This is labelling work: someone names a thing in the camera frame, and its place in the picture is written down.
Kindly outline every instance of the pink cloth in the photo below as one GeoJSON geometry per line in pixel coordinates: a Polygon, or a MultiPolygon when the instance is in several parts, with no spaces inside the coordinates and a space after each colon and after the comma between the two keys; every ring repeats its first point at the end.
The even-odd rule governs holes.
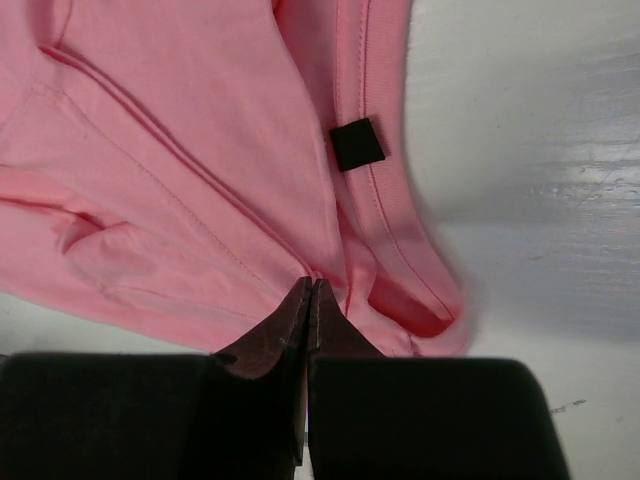
{"type": "Polygon", "coordinates": [[[217,350],[304,275],[388,355],[465,344],[403,165],[409,0],[0,2],[0,288],[217,350]],[[370,117],[385,161],[338,172],[370,117]]]}

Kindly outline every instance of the folded fabric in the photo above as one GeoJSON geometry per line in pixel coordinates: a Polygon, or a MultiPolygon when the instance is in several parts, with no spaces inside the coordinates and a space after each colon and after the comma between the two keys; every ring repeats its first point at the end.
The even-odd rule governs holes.
{"type": "Polygon", "coordinates": [[[298,277],[387,355],[466,342],[402,143],[409,0],[0,3],[0,289],[217,350],[298,277]],[[386,159],[340,172],[329,130],[386,159]]]}

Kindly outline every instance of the black square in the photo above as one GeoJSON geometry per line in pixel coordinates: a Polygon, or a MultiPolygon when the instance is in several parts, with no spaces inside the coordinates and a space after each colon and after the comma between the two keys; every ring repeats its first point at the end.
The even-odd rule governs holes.
{"type": "Polygon", "coordinates": [[[329,131],[341,172],[385,159],[371,120],[361,118],[329,131]]]}

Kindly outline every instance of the pink shirt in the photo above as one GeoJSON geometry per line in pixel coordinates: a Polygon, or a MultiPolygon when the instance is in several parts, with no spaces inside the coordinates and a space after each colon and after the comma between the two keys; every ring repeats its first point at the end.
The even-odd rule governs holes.
{"type": "Polygon", "coordinates": [[[409,5],[0,2],[0,289],[217,350],[311,275],[384,353],[458,352],[403,160],[409,5]],[[387,159],[341,173],[362,117],[387,159]]]}

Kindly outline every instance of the white surface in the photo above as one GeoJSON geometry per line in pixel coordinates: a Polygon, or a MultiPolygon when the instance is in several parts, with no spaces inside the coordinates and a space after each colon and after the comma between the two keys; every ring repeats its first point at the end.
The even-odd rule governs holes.
{"type": "MultiPolygon", "coordinates": [[[[473,279],[471,354],[536,373],[578,480],[640,478],[639,34],[637,0],[416,0],[412,20],[412,177],[473,279]]],[[[5,353],[183,350],[6,296],[0,319],[5,353]]]]}

